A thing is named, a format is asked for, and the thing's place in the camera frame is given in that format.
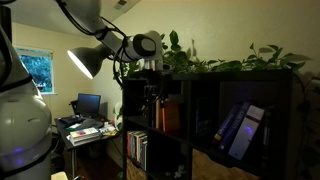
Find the computer monitor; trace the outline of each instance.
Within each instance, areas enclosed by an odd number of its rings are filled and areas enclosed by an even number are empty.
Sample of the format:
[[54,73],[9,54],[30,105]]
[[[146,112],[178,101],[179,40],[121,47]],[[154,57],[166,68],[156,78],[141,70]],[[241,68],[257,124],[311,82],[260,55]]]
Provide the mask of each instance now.
[[76,112],[81,116],[95,117],[99,114],[100,95],[79,93]]

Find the window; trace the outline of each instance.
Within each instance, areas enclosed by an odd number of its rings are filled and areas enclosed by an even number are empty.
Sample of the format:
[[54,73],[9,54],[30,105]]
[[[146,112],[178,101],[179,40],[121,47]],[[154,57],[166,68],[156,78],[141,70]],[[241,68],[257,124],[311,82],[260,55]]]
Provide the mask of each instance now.
[[20,60],[33,77],[41,94],[54,93],[52,57],[53,51],[15,47]]

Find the book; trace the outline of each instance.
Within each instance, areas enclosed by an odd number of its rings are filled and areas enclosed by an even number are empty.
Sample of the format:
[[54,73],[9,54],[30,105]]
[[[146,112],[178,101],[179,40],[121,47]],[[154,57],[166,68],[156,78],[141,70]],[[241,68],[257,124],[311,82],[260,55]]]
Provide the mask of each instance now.
[[180,129],[180,112],[177,101],[164,101],[162,107],[163,131],[170,132]]
[[232,106],[231,110],[229,111],[228,115],[226,116],[225,120],[219,127],[219,130],[214,135],[213,142],[219,142],[221,141],[222,137],[226,134],[228,131],[230,125],[232,124],[234,117],[237,115],[238,111],[240,109],[240,104],[236,103]]
[[100,139],[100,137],[101,136],[93,136],[93,137],[90,137],[90,138],[87,138],[87,139],[78,140],[78,141],[74,141],[74,139],[70,138],[70,142],[74,146],[79,146],[79,145],[82,145],[82,144],[86,144],[86,143],[98,140],[98,139]]
[[131,134],[134,131],[128,131],[127,132],[127,156],[131,157]]
[[141,165],[141,159],[142,159],[143,156],[144,156],[144,154],[143,154],[143,152],[142,152],[142,150],[143,150],[143,143],[144,143],[145,141],[148,141],[148,136],[143,136],[143,137],[141,137],[139,141],[140,141],[140,143],[139,143],[139,156],[138,156],[138,158],[137,158],[137,161],[138,161],[138,163],[140,163],[140,165]]
[[269,139],[270,139],[270,121],[272,119],[272,111],[269,109],[265,110],[263,116],[263,147],[262,147],[262,161],[261,167],[266,168],[268,164],[268,156],[269,156]]
[[260,121],[264,115],[264,109],[250,105],[236,137],[230,147],[229,155],[241,160],[248,149],[252,138],[258,129]]
[[135,159],[136,157],[136,141],[135,141],[135,135],[137,133],[140,133],[140,131],[133,131],[130,136],[130,157],[132,159]]
[[76,142],[76,141],[80,141],[80,140],[84,140],[84,139],[88,139],[88,138],[92,138],[92,137],[98,137],[98,136],[100,136],[100,134],[101,133],[98,129],[91,127],[91,128],[86,128],[86,129],[81,129],[81,130],[70,132],[70,139],[72,139],[72,141]]
[[135,134],[135,144],[136,144],[136,154],[135,154],[135,159],[139,162],[140,161],[140,151],[141,151],[141,148],[140,148],[140,139],[141,138],[144,138],[144,137],[147,137],[147,134],[145,131],[141,131],[137,134]]
[[164,100],[162,98],[157,99],[156,101],[156,128],[163,130],[163,120],[162,120],[162,104]]
[[148,140],[142,142],[141,147],[141,168],[146,171],[147,169],[147,147],[148,147]]
[[212,99],[209,97],[198,98],[196,100],[196,135],[203,137],[212,133]]
[[225,136],[222,138],[221,143],[219,144],[218,149],[225,151],[228,150],[240,125],[241,122],[243,120],[243,118],[245,117],[248,109],[250,107],[250,103],[249,102],[243,102],[243,104],[241,105],[241,108],[239,109],[235,119],[233,120],[230,128],[228,129],[228,131],[226,132]]

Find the floor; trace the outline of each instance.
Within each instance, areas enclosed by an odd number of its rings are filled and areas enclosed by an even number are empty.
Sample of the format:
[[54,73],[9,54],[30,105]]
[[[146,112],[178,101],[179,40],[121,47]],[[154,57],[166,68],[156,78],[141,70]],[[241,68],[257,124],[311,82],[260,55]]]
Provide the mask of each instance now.
[[[69,180],[72,180],[71,152],[64,151],[65,172]],[[77,175],[84,180],[117,180],[117,175],[122,169],[106,153],[95,154],[94,158],[88,153],[88,149],[77,152]]]

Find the air vent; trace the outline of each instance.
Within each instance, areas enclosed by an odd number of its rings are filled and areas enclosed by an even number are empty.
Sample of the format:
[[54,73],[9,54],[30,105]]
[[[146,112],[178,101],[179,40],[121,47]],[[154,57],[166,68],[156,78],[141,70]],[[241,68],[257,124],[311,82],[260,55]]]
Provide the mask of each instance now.
[[127,1],[125,0],[119,0],[117,4],[115,4],[114,8],[117,10],[120,10],[121,8],[123,8],[123,6],[127,4]]

